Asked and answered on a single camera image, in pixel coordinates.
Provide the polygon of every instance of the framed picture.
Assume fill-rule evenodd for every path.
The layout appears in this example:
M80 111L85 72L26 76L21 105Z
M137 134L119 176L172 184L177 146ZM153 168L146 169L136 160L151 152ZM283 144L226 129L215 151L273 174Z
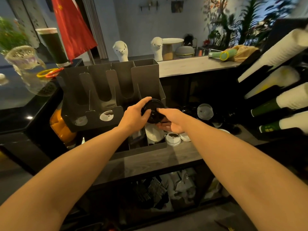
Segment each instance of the framed picture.
M184 1L172 1L171 2L171 12L181 13L183 11Z

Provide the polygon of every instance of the wooden table base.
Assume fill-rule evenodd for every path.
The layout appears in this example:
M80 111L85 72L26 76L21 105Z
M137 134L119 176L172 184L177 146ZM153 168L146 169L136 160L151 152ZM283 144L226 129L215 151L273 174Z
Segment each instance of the wooden table base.
M173 60L172 44L163 44L163 60Z

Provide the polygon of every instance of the left hand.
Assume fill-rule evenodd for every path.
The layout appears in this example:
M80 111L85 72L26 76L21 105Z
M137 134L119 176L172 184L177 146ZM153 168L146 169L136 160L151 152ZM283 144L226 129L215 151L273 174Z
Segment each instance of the left hand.
M140 100L137 104L129 106L124 112L118 127L127 130L129 135L141 130L147 123L151 114L151 109L148 109L144 115L141 116L141 109L151 99L152 97L148 96Z

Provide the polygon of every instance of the white alpaca figurine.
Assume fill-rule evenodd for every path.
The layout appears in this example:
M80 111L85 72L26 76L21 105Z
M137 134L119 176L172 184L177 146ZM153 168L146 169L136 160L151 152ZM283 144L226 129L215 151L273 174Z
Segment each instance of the white alpaca figurine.
M151 41L151 49L154 53L155 61L162 61L163 60L163 39L160 37L154 37Z
M120 62L128 62L128 48L123 41L116 41L112 48Z

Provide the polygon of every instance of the red flag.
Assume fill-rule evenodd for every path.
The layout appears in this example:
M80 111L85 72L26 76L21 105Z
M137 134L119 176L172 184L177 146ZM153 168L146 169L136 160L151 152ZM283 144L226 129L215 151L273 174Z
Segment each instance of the red flag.
M70 61L97 46L79 8L72 0L52 0L52 5Z

